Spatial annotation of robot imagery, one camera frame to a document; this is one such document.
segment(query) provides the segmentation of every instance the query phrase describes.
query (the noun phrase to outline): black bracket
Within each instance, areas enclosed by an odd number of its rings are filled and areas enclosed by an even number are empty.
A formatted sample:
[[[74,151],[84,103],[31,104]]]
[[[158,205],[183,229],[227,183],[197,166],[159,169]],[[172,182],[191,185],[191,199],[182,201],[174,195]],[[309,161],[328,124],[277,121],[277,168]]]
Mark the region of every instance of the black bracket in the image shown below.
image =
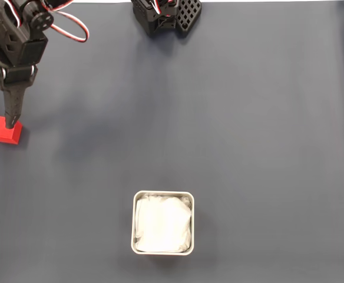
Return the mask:
[[[186,37],[202,10],[199,0],[173,0],[163,6],[160,5],[159,15],[148,0],[131,0],[131,2],[135,18],[151,37],[167,29],[175,29],[180,36]]]

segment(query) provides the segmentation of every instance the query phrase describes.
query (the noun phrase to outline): red cube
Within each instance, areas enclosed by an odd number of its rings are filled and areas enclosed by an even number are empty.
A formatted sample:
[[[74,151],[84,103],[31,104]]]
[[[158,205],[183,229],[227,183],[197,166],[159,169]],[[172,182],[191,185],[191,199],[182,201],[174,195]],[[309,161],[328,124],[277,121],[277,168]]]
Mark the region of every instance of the red cube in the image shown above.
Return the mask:
[[[18,121],[14,128],[6,128],[5,117],[0,116],[0,143],[18,144],[22,128],[23,125]]]

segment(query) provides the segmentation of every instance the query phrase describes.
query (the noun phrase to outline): metal container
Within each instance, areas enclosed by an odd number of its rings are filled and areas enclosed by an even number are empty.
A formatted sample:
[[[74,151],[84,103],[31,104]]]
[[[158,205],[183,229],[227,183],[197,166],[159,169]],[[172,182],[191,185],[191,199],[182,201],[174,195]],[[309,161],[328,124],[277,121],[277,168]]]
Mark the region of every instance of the metal container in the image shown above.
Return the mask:
[[[135,210],[137,206],[137,201],[143,196],[175,196],[180,198],[186,196],[191,202],[191,219],[190,219],[190,232],[191,232],[191,242],[190,247],[185,252],[141,252],[135,248]],[[194,198],[191,193],[188,192],[168,192],[162,190],[141,190],[135,194],[133,200],[133,224],[131,225],[131,248],[136,254],[139,255],[190,255],[194,249]]]

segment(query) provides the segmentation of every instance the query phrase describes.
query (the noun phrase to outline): white wire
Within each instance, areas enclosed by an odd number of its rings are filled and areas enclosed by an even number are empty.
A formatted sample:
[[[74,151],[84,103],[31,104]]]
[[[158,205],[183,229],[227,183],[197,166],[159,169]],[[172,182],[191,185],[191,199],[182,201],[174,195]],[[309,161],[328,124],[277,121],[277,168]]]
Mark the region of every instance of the white wire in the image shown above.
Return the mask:
[[[159,5],[158,5],[158,3],[156,1],[157,0],[154,0],[153,3],[151,2],[151,5],[154,7],[156,13],[158,13],[158,15],[160,15],[160,8],[159,8]]]
[[[51,28],[54,29],[55,31],[59,32],[60,34],[64,35],[65,37],[68,37],[68,38],[71,38],[72,40],[76,40],[78,42],[86,42],[89,37],[90,37],[90,31],[89,29],[86,27],[86,25],[80,20],[78,19],[77,17],[73,16],[73,15],[70,15],[68,13],[65,13],[65,12],[61,12],[60,10],[63,9],[63,8],[66,8],[67,6],[71,5],[73,3],[74,0],[70,0],[69,2],[61,5],[61,6],[58,6],[56,8],[53,8],[52,6],[49,6],[47,5],[47,3],[45,2],[45,0],[41,0],[41,4],[42,6],[47,10],[47,11],[50,11],[50,12],[56,12],[68,19],[71,19],[72,21],[74,21],[76,24],[78,24],[83,30],[84,30],[84,33],[85,33],[85,38],[81,38],[81,37],[77,37],[73,34],[70,34],[69,32],[67,32],[66,30],[60,28],[59,26],[57,25],[54,25],[52,24],[51,25]]]
[[[54,12],[57,12],[57,11],[59,11],[59,10],[61,10],[61,9],[66,8],[68,5],[71,5],[71,4],[73,3],[73,1],[74,1],[74,0],[72,0],[72,1],[70,1],[70,2],[67,2],[66,4],[63,4],[63,5],[61,5],[61,6],[57,7],[57,8],[55,8],[55,9],[53,9],[53,11],[54,11]]]
[[[69,32],[65,31],[64,29],[62,29],[62,28],[60,28],[54,24],[51,26],[52,29],[58,31],[60,34],[65,35],[66,37],[69,37],[69,38],[76,40],[76,41],[79,41],[79,42],[86,42],[90,38],[90,31],[88,30],[86,25],[80,19],[78,19],[77,17],[75,17],[73,15],[65,13],[65,12],[57,11],[56,13],[76,22],[84,30],[86,37],[85,38],[77,37],[77,36],[70,34]]]
[[[19,15],[18,15],[18,13],[16,12],[16,10],[15,10],[15,7],[13,6],[13,4],[10,2],[10,0],[4,0],[6,3],[7,3],[7,5],[9,6],[9,8],[11,9],[11,12],[12,12],[12,14],[14,15],[14,17],[15,17],[15,19],[16,19],[16,22],[17,22],[17,28],[19,28],[20,27],[20,25],[21,25],[21,21],[20,21],[20,17],[19,17]]]

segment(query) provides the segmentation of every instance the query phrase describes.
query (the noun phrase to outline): white tissue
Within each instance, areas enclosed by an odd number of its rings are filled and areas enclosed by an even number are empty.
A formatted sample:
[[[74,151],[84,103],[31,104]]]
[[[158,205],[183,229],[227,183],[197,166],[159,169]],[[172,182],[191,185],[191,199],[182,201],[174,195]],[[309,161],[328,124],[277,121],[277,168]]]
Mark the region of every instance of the white tissue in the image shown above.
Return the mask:
[[[143,196],[135,211],[135,247],[143,252],[184,252],[190,247],[188,198]]]

